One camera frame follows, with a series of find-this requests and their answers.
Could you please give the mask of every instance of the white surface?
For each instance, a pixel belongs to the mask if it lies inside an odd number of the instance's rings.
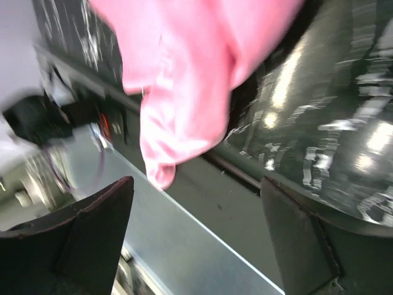
[[[31,0],[0,1],[0,110],[18,99],[18,92],[39,90],[40,72],[33,50],[39,31]],[[32,150],[15,144],[9,126],[0,120],[0,173]]]

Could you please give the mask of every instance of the shiny black surface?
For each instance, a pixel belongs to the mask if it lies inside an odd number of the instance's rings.
[[[88,0],[33,0],[42,37],[53,47],[122,87],[116,35],[91,10]]]
[[[387,226],[393,226],[392,4],[308,1],[247,81],[256,95],[224,141],[273,178]]]

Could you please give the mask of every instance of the pink sleeve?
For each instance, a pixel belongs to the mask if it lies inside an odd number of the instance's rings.
[[[205,1],[168,1],[161,8],[160,74],[142,102],[141,149],[148,178],[164,189],[175,164],[224,136],[232,58]]]
[[[235,66],[236,88],[274,50],[304,0],[208,0],[220,20]]]
[[[139,93],[157,76],[161,12],[157,0],[89,0],[117,36],[123,61],[123,88]]]

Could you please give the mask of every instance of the pink jacket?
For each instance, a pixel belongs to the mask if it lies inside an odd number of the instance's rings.
[[[126,93],[144,90],[140,145],[148,179],[219,143],[230,92],[275,48],[303,0],[90,0],[117,35]]]

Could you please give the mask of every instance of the cable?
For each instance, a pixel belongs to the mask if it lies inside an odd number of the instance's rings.
[[[98,164],[98,170],[97,170],[97,174],[94,178],[94,180],[91,182],[91,184],[87,187],[81,188],[81,187],[73,187],[71,186],[65,179],[63,176],[61,176],[61,173],[59,173],[56,169],[55,164],[53,163],[53,160],[50,156],[50,152],[49,152],[49,148],[44,148],[44,153],[45,156],[47,158],[49,167],[55,177],[55,179],[60,183],[60,185],[62,185],[64,187],[64,189],[69,192],[70,194],[74,195],[75,193],[82,193],[82,194],[86,194],[89,195],[91,193],[91,191],[96,188],[99,184],[99,182],[101,181],[101,178],[103,176],[104,173],[104,164],[105,164],[105,148],[103,146],[103,143],[101,142],[101,139],[98,138],[97,136],[93,137],[96,142],[98,143],[99,146],[99,164]]]
[[[107,140],[111,141],[108,119],[102,113],[99,115],[99,129],[101,130],[101,134],[104,135]]]

